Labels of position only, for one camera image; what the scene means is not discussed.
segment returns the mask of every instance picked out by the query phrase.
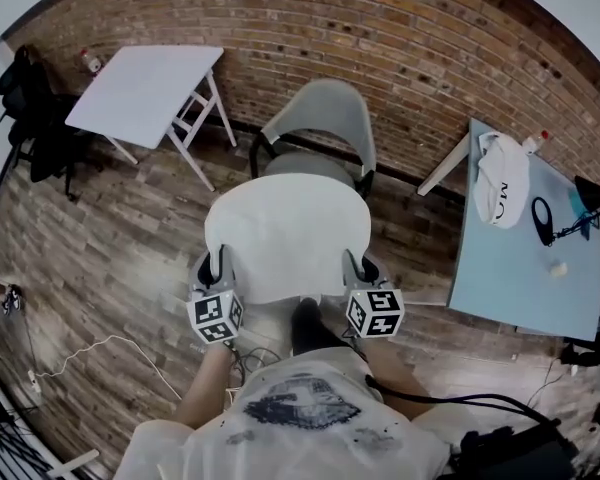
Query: white tabletop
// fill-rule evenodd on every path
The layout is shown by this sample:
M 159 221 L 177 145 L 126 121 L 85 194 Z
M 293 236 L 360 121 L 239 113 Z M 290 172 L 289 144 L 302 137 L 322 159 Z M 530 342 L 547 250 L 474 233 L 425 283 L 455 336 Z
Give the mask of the white tabletop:
M 360 195 L 340 181 L 275 174 L 219 197 L 204 235 L 212 268 L 220 247 L 229 247 L 238 293 L 247 303 L 339 296 L 345 292 L 342 255 L 348 249 L 362 264 L 371 216 Z
M 65 122 L 155 149 L 223 51 L 211 46 L 125 46 L 91 82 Z

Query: chair seat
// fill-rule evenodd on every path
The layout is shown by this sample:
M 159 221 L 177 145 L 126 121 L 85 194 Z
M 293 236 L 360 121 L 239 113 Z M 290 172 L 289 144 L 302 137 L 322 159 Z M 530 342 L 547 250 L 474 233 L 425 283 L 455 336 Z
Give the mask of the chair seat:
M 310 153 L 286 153 L 280 155 L 274 158 L 264 170 L 265 176 L 286 173 L 327 176 L 355 189 L 353 179 L 347 171 L 327 158 Z

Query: blue table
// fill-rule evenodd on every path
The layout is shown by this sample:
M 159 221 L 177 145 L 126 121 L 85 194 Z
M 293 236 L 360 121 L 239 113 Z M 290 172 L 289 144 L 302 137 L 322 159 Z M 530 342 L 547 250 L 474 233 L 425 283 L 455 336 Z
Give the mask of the blue table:
M 554 231 L 576 220 L 569 192 L 575 185 L 541 158 L 530 157 L 530 193 L 518 223 L 500 229 L 480 220 L 473 198 L 478 178 L 478 136 L 493 131 L 471 119 L 469 133 L 421 185 L 424 195 L 468 154 L 462 239 L 448 307 L 542 333 L 593 340 L 600 314 L 600 230 L 589 241 L 579 232 L 551 247 L 540 242 L 531 214 L 534 197 L 551 208 Z M 553 277 L 551 267 L 568 272 Z

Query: chair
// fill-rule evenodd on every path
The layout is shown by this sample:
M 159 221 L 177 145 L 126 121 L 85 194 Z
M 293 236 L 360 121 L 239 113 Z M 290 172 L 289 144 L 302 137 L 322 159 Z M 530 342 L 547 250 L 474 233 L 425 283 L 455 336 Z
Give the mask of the chair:
M 31 162 L 31 181 L 37 183 L 54 175 L 65 174 L 65 194 L 70 201 L 70 185 L 76 162 L 94 165 L 98 162 L 84 158 L 86 139 L 80 130 L 64 124 L 78 98 L 54 94 L 44 67 L 31 62 L 29 51 L 21 46 L 14 61 L 0 77 L 0 94 L 5 115 L 15 121 L 9 132 L 9 142 L 15 149 L 16 165 L 20 159 Z M 28 153 L 22 145 L 33 139 Z
M 300 152 L 276 153 L 273 144 L 281 135 L 306 129 L 330 132 L 349 143 L 362 160 L 361 178 L 352 179 L 337 163 L 321 156 Z M 363 198 L 371 190 L 376 170 L 376 149 L 369 111 L 360 93 L 340 80 L 309 82 L 262 128 L 249 152 L 252 178 L 258 177 L 257 153 L 260 146 L 272 158 L 264 170 L 265 176 L 294 172 L 319 174 L 341 181 Z

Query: plastic bottle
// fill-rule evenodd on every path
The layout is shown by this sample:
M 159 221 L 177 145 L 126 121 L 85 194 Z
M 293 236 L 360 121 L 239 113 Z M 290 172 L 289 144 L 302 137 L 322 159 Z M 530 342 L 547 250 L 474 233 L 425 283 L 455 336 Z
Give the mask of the plastic bottle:
M 533 155 L 536 151 L 538 151 L 542 145 L 549 139 L 549 132 L 547 130 L 542 130 L 540 136 L 534 137 L 530 135 L 524 142 L 522 143 L 522 150 L 527 155 Z
M 92 75 L 97 75 L 102 69 L 102 62 L 100 62 L 100 59 L 89 53 L 86 48 L 80 52 L 80 58 Z

